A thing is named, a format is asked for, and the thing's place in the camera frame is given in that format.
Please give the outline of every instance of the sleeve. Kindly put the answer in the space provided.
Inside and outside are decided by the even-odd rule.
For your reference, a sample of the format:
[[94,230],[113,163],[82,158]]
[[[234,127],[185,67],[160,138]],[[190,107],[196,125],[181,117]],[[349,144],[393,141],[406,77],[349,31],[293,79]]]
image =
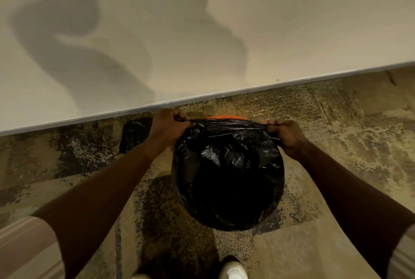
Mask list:
[[62,255],[53,229],[26,217],[0,230],[0,279],[60,279]]
[[415,225],[407,229],[392,253],[387,279],[415,279]]

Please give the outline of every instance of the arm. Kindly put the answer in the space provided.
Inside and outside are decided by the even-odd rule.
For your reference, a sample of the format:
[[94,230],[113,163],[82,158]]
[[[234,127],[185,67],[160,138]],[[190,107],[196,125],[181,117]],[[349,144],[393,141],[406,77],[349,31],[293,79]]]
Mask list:
[[335,219],[381,278],[386,278],[392,252],[415,214],[361,180],[309,142],[291,120],[268,121],[284,152],[310,174]]
[[66,278],[74,278],[90,260],[152,161],[190,126],[179,111],[160,111],[141,145],[32,215],[55,231]]

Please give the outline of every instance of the floor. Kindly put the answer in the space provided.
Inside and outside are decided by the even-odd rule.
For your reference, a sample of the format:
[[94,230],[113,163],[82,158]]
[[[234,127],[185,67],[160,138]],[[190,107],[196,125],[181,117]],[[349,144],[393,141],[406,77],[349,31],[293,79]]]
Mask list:
[[[237,114],[298,120],[310,140],[415,211],[415,68],[376,72],[180,107],[193,118]],[[122,126],[151,113],[0,138],[0,226],[31,214],[118,158]],[[229,254],[251,278],[376,278],[314,183],[284,157],[286,186],[260,226],[226,233],[190,218],[171,192],[172,151],[160,155],[78,278],[204,278]]]

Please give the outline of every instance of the white sneaker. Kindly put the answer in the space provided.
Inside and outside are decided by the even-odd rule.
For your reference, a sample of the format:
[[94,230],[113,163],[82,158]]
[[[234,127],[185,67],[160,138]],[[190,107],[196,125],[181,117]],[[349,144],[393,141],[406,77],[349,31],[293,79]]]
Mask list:
[[151,279],[150,276],[146,274],[135,274],[131,279]]
[[231,261],[223,266],[219,279],[248,279],[248,275],[241,263]]

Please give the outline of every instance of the forearm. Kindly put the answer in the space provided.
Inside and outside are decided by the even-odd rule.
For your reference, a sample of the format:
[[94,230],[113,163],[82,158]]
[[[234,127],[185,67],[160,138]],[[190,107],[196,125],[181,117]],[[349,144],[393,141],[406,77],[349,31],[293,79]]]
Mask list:
[[67,278],[75,277],[98,249],[161,151],[157,144],[146,140],[33,214],[55,231]]
[[415,223],[415,215],[311,143],[304,145],[299,162],[347,237],[385,278],[392,252],[406,229]]

